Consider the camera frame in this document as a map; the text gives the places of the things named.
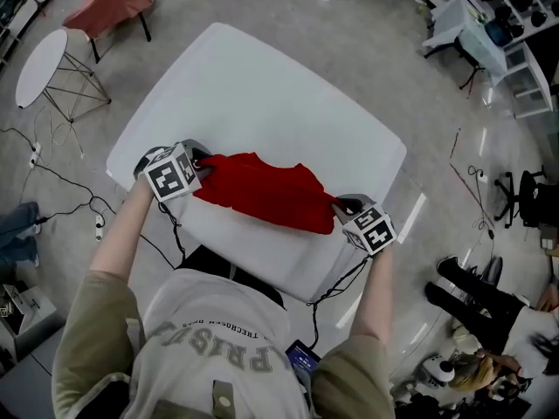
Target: white shirt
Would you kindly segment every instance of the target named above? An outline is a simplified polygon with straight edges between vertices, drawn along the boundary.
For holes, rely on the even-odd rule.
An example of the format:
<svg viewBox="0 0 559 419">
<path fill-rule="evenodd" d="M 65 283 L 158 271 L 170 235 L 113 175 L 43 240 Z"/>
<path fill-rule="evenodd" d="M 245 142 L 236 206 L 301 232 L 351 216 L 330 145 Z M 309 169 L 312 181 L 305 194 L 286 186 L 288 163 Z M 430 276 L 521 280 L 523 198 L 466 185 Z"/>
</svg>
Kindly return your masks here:
<svg viewBox="0 0 559 419">
<path fill-rule="evenodd" d="M 538 334 L 549 340 L 559 335 L 559 308 L 552 312 L 539 312 L 523 307 L 508 335 L 503 355 L 510 355 L 518 361 L 520 377 L 532 379 L 543 373 L 548 359 L 532 344 L 532 337 Z"/>
<path fill-rule="evenodd" d="M 135 359 L 126 418 L 150 418 L 166 400 L 207 414 L 214 381 L 230 383 L 237 418 L 308 418 L 283 352 L 286 311 L 250 287 L 200 271 L 175 270 L 155 295 Z"/>
</svg>

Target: white box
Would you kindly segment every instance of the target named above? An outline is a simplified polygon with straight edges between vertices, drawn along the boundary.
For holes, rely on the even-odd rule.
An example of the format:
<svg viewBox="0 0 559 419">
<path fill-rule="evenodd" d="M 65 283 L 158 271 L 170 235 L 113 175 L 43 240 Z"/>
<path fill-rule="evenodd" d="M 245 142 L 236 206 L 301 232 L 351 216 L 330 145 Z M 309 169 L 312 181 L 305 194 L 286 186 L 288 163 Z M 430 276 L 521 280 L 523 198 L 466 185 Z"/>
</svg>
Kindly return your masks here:
<svg viewBox="0 0 559 419">
<path fill-rule="evenodd" d="M 186 149 L 180 142 L 157 155 L 143 172 L 159 202 L 186 196 L 202 188 Z"/>
<path fill-rule="evenodd" d="M 350 243 L 371 256 L 396 239 L 390 217 L 378 203 L 344 224 L 342 231 Z"/>
</svg>

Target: pink chair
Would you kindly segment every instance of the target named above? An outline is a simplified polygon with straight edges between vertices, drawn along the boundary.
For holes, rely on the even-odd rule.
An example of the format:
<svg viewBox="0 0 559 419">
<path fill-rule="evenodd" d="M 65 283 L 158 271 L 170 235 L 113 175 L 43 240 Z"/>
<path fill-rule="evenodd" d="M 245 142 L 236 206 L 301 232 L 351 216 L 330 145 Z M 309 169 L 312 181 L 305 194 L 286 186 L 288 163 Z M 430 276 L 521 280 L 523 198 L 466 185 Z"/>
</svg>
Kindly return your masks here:
<svg viewBox="0 0 559 419">
<path fill-rule="evenodd" d="M 86 0 L 83 6 L 68 16 L 63 25 L 66 28 L 82 30 L 89 37 L 95 62 L 100 61 L 94 39 L 104 30 L 107 30 L 119 22 L 136 15 L 141 20 L 141 25 L 146 33 L 148 42 L 151 35 L 143 18 L 142 11 L 148 8 L 155 0 Z"/>
</svg>

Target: button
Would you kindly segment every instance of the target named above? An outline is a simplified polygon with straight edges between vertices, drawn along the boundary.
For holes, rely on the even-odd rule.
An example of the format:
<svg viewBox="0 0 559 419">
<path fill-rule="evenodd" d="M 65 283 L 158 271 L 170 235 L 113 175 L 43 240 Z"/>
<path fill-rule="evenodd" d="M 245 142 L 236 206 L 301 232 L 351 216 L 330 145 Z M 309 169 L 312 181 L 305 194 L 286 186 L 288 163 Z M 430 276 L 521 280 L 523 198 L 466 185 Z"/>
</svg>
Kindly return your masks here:
<svg viewBox="0 0 559 419">
<path fill-rule="evenodd" d="M 229 401 L 229 399 L 227 399 L 227 397 L 221 396 L 219 398 L 219 403 L 221 403 L 227 409 L 231 406 L 231 402 Z"/>
</svg>

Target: olive green jacket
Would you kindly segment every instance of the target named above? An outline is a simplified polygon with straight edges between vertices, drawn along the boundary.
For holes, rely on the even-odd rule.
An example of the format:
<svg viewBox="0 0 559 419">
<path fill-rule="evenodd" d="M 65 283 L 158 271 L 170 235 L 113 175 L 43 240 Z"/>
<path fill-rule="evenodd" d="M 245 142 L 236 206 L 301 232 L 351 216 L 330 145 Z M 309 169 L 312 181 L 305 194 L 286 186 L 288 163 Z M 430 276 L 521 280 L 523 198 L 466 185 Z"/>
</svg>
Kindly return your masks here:
<svg viewBox="0 0 559 419">
<path fill-rule="evenodd" d="M 126 391 L 134 358 L 145 343 L 136 299 L 128 286 L 102 272 L 90 271 L 79 289 L 56 354 L 52 374 L 52 404 L 57 419 L 119 417 L 123 401 L 110 402 Z M 331 350 L 309 382 L 311 416 L 344 419 L 389 419 L 394 410 L 388 394 L 383 345 L 374 337 L 353 336 Z M 213 397 L 227 397 L 224 409 L 214 402 L 213 416 L 161 400 L 152 417 L 232 419 L 232 386 L 216 381 Z M 107 409 L 120 411 L 107 414 Z"/>
</svg>

